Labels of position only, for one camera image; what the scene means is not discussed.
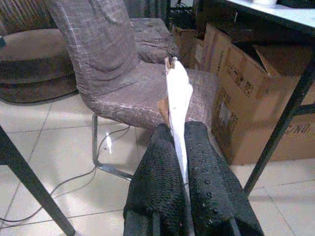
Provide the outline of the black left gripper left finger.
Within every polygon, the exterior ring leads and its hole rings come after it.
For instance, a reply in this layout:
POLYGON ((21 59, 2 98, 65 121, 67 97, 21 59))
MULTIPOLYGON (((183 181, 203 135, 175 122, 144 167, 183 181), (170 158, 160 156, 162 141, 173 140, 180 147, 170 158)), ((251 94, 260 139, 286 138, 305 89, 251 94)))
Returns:
POLYGON ((123 236, 189 236, 186 206, 173 137, 161 123, 129 184, 123 236))

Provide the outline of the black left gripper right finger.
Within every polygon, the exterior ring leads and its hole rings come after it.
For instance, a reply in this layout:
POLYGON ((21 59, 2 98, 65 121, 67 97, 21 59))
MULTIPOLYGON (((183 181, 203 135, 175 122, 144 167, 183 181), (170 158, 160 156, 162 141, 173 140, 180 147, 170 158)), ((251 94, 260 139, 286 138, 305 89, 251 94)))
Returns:
POLYGON ((264 236, 238 178, 210 143, 205 124, 186 122, 185 143, 195 236, 264 236))

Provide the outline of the white brown card scrap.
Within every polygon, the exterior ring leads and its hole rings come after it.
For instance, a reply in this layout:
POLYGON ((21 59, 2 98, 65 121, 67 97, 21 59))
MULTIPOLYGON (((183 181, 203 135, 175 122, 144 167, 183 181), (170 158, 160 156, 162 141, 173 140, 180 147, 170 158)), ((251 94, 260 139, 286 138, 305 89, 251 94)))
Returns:
POLYGON ((190 84, 186 69, 176 57, 166 57, 164 63, 167 97, 158 102, 158 108, 163 118, 168 120, 183 182, 187 184, 189 182, 188 159, 184 132, 186 115, 193 88, 190 84))

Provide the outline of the large brown cardboard box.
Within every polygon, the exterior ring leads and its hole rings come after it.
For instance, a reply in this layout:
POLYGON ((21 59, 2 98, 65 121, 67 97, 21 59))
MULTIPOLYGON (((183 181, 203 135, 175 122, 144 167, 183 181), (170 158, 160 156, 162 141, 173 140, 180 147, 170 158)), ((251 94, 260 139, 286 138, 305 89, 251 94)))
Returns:
POLYGON ((203 68, 219 79, 212 133, 230 164, 258 161, 312 56, 307 46, 238 43, 207 24, 203 68))

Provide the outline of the black table leg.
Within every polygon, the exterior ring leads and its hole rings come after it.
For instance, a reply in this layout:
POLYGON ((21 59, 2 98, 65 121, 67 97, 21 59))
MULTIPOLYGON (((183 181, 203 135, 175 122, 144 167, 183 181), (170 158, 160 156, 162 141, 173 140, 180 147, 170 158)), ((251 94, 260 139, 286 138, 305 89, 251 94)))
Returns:
POLYGON ((282 136, 295 116, 315 114, 315 102, 303 105, 302 102, 315 82, 315 53, 296 85, 281 117, 279 118, 258 162, 256 163, 246 185, 244 194, 248 197, 255 187, 259 177, 272 157, 282 136))
POLYGON ((0 165, 6 165, 67 236, 75 230, 27 161, 0 126, 0 165))

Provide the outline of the grey checked fabric chair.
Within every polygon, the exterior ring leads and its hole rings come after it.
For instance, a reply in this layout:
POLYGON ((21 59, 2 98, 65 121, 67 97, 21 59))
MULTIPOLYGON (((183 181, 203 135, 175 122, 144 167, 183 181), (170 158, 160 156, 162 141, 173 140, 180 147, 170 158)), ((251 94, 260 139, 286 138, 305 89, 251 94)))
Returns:
POLYGON ((180 58, 175 37, 159 18, 131 18, 136 51, 147 63, 163 64, 166 57, 180 58))
MULTIPOLYGON (((95 114, 135 127, 163 121, 165 65, 140 59, 124 0, 46 0, 67 45, 81 97, 95 114)), ((210 126, 215 74, 186 69, 193 93, 185 121, 210 126)))

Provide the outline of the small brown cardboard box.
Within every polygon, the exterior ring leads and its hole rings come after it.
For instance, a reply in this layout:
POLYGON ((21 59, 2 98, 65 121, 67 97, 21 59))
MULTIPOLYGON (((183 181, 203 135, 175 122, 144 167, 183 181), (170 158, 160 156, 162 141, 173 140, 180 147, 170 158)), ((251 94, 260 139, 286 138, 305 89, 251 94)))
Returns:
POLYGON ((179 61, 186 68, 201 70, 205 34, 195 29, 173 27, 172 33, 179 48, 179 61))

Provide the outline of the brown leather chair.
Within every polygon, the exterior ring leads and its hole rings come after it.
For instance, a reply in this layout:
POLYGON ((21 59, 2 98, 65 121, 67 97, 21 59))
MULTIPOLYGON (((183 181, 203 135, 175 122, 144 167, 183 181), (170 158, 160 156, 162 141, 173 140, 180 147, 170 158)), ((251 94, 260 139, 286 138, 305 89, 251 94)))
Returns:
POLYGON ((46 0, 0 0, 0 100, 36 103, 77 91, 46 0))

